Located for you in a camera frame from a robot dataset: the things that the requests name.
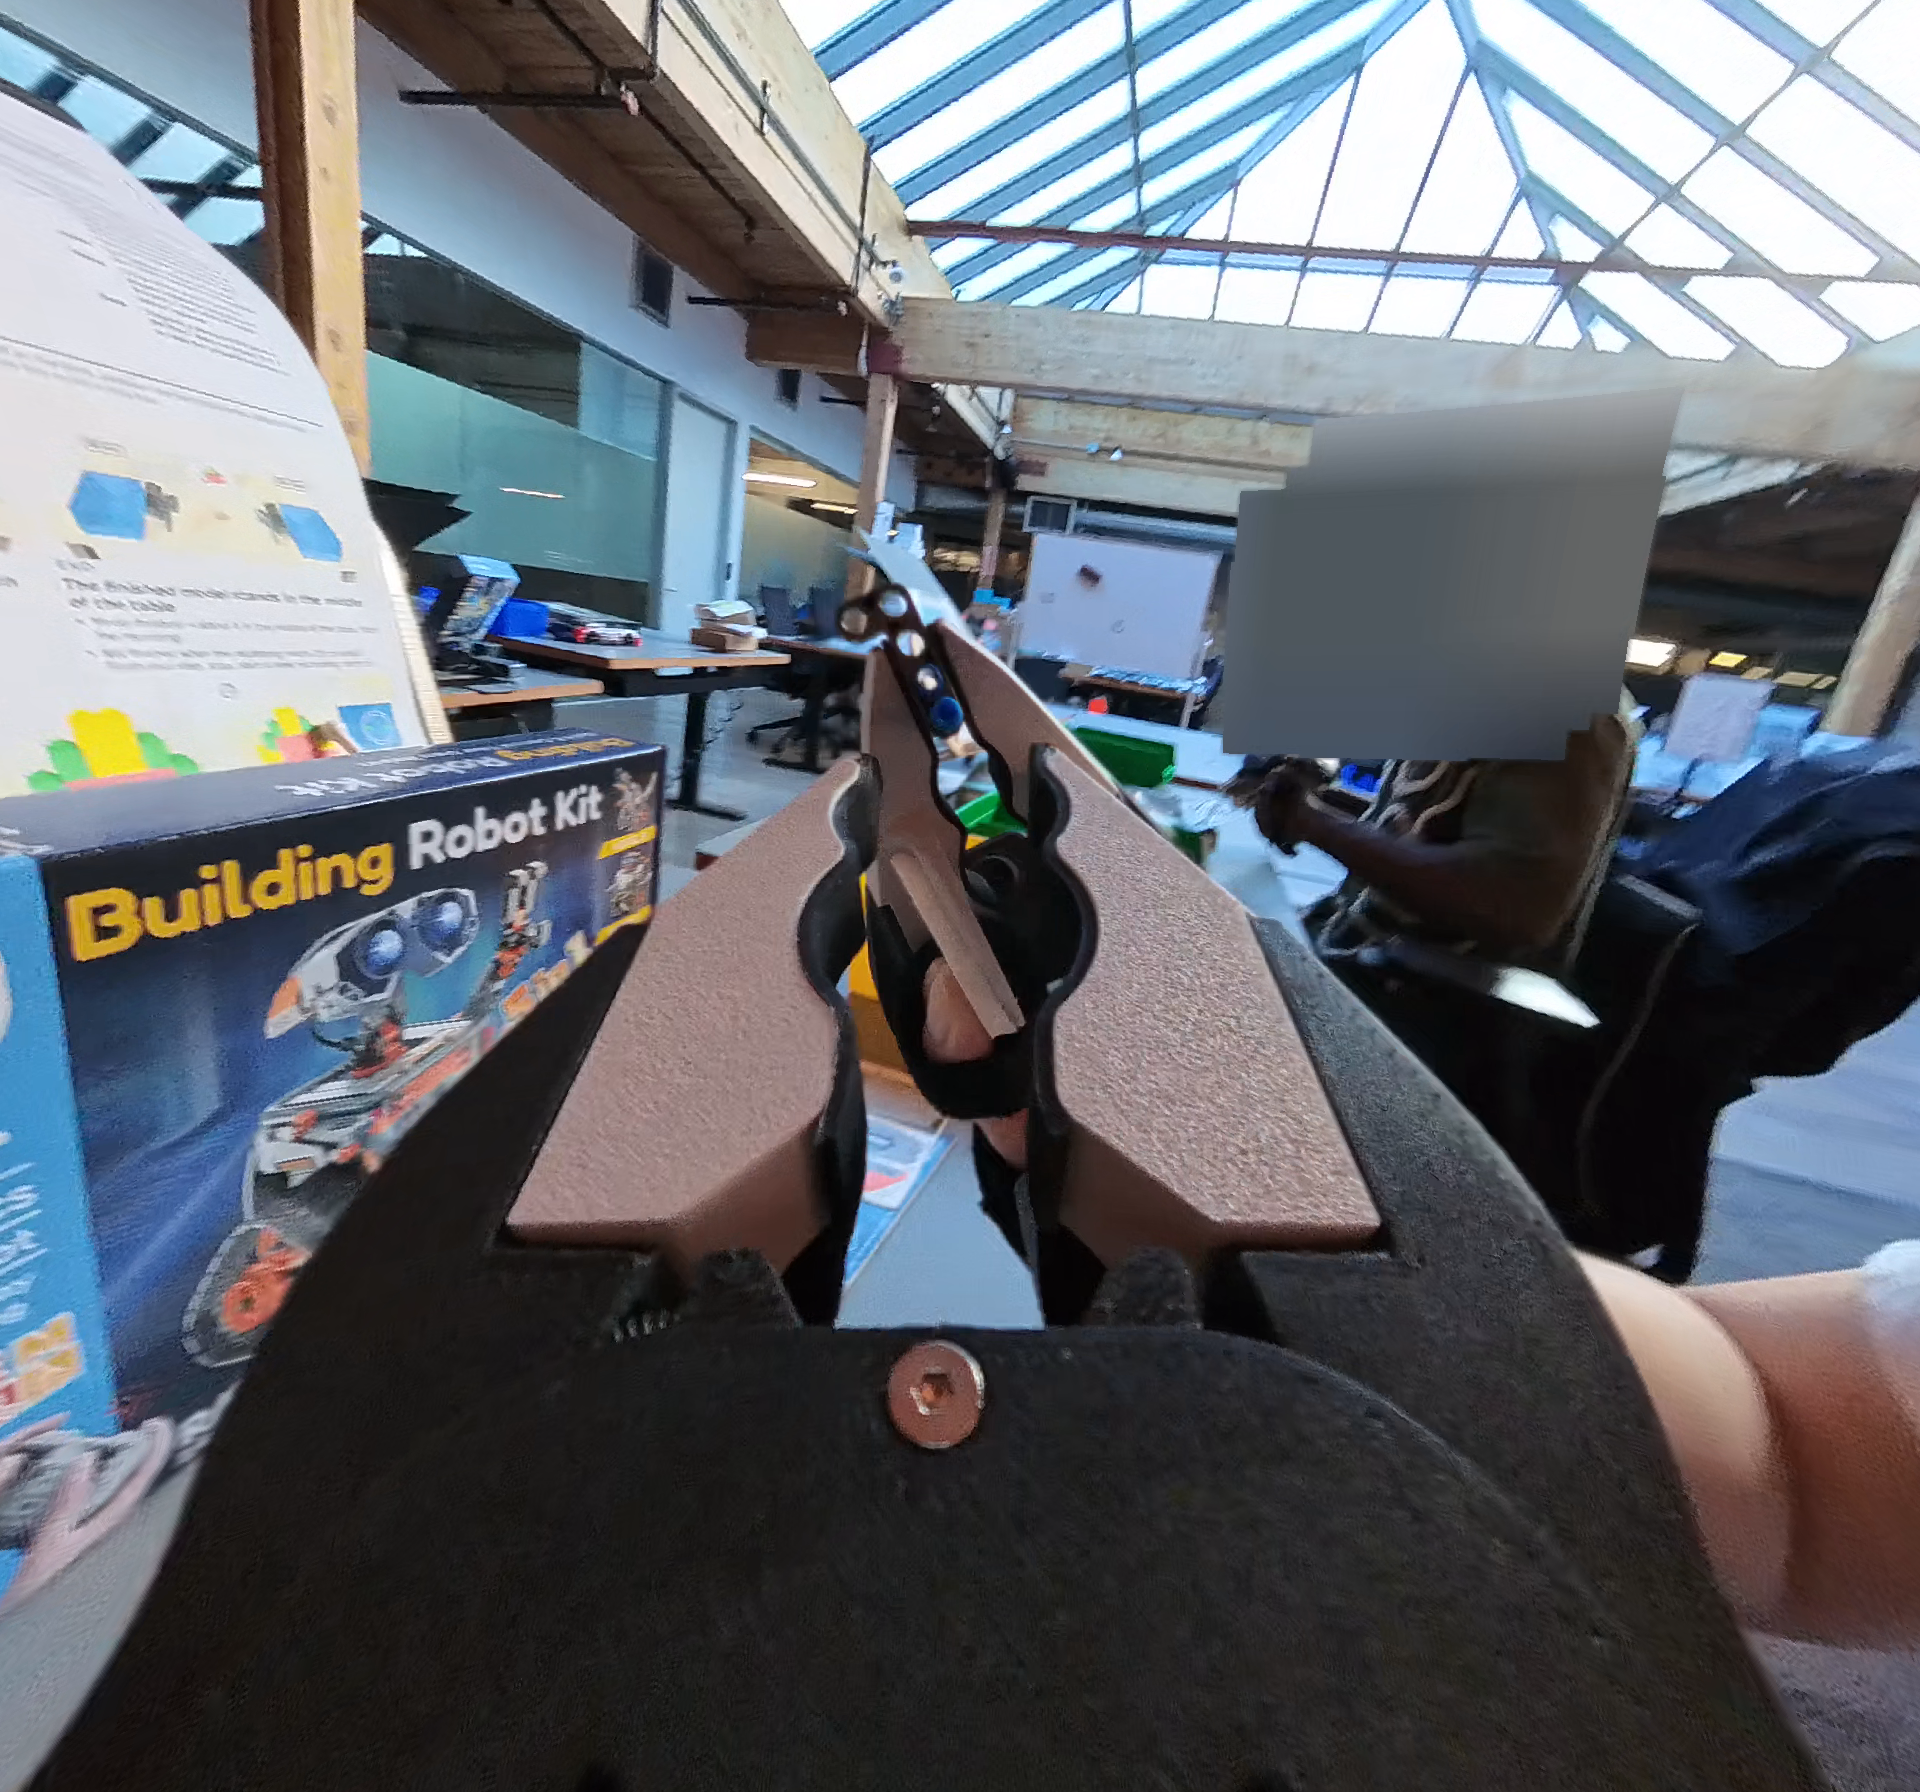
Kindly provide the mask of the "person's right hand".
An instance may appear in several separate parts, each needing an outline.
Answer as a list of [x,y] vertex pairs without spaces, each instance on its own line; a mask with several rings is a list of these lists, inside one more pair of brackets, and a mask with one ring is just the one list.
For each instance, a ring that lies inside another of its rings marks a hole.
[[1030,1079],[1013,1036],[992,1036],[951,965],[932,957],[923,981],[923,1083],[948,1116],[984,1136],[996,1157],[1026,1170]]

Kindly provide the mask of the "wooden background desk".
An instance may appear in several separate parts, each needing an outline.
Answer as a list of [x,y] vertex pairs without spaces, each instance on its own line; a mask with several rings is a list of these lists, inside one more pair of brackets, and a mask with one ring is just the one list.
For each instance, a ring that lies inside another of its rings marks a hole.
[[703,798],[705,750],[709,746],[709,695],[772,683],[790,659],[774,650],[711,650],[687,637],[644,633],[637,643],[567,643],[554,637],[510,637],[503,643],[521,661],[583,670],[597,676],[613,697],[686,699],[679,785],[674,806],[728,824],[748,816]]

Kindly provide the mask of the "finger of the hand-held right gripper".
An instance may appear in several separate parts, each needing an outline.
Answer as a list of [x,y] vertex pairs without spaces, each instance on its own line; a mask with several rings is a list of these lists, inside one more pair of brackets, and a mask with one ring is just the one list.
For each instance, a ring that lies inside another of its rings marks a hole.
[[868,656],[864,675],[864,753],[875,762],[880,775],[874,861],[880,902],[914,910],[899,861],[914,853],[930,875],[940,870],[958,879],[964,827],[940,797],[938,747],[914,716],[886,650]]
[[859,560],[874,570],[874,585],[897,585],[912,592],[935,640],[948,647],[958,695],[969,711],[969,740],[986,758],[1002,805],[1030,802],[1037,747],[1053,750],[1058,766],[1078,768],[1099,791],[1121,797],[1111,771],[1072,737],[1021,675],[979,642],[912,545],[902,545],[895,533],[864,535],[862,541]]

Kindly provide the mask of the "whiteboard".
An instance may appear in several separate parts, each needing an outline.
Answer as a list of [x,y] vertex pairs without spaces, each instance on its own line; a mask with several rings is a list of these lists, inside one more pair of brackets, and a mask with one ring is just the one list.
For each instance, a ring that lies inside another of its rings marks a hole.
[[1103,536],[1030,539],[1018,647],[1085,666],[1189,679],[1210,647],[1218,555]]

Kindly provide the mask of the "green bin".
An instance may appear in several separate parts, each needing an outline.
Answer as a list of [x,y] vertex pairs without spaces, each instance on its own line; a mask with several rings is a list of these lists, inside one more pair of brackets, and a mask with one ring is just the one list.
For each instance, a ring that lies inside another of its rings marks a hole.
[[1072,720],[1069,732],[1123,791],[1151,793],[1172,785],[1179,769],[1177,742],[1162,734],[1117,731],[1120,724],[1128,720],[1094,715]]

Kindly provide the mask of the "instruction poster board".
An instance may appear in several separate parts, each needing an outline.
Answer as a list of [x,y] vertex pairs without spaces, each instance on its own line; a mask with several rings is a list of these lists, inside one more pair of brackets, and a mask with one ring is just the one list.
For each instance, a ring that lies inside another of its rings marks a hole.
[[290,322],[53,109],[2,128],[2,794],[448,740]]

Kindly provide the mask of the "robot kit box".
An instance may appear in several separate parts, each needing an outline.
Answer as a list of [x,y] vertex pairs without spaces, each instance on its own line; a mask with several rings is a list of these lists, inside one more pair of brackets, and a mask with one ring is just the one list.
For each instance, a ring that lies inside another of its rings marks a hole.
[[6,1613],[204,1447],[419,1116],[649,920],[664,762],[547,732],[4,801]]

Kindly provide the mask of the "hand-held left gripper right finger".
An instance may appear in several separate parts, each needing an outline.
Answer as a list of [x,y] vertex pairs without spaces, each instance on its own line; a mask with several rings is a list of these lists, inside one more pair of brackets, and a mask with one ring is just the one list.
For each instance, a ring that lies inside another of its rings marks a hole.
[[1025,1234],[1043,1318],[1136,1259],[1201,1324],[1258,1261],[1369,1268],[1383,1211],[1259,920],[1066,750],[1028,759]]

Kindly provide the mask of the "person's right forearm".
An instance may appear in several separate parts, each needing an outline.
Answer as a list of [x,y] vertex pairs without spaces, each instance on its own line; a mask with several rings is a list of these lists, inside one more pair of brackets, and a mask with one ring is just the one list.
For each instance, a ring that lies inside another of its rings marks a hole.
[[1592,1253],[1578,1261],[1740,1620],[1917,1650],[1919,1242],[1843,1272],[1691,1286]]

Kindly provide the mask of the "toy beam assembly blue pins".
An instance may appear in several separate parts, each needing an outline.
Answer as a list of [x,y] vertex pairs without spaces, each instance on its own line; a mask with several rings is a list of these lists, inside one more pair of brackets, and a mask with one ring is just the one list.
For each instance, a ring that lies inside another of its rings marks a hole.
[[940,769],[953,758],[957,742],[970,742],[948,647],[935,640],[912,592],[875,581],[838,605],[837,625],[841,637],[864,653],[864,753],[900,762],[905,732],[912,732]]

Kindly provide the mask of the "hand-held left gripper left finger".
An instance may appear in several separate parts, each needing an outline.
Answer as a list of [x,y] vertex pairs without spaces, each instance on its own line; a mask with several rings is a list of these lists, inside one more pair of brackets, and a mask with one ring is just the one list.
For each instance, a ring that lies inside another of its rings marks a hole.
[[866,1183],[841,979],[866,941],[881,782],[838,759],[654,915],[513,1203],[525,1245],[647,1251],[675,1281],[756,1251],[837,1318]]

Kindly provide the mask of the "dark jacket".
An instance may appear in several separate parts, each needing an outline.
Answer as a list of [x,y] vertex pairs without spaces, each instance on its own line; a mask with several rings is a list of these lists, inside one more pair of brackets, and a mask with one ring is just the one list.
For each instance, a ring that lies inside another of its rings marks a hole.
[[1672,820],[1600,893],[1582,965],[1604,1048],[1565,1225],[1684,1281],[1720,1115],[1832,1071],[1917,1003],[1917,746],[1764,762]]

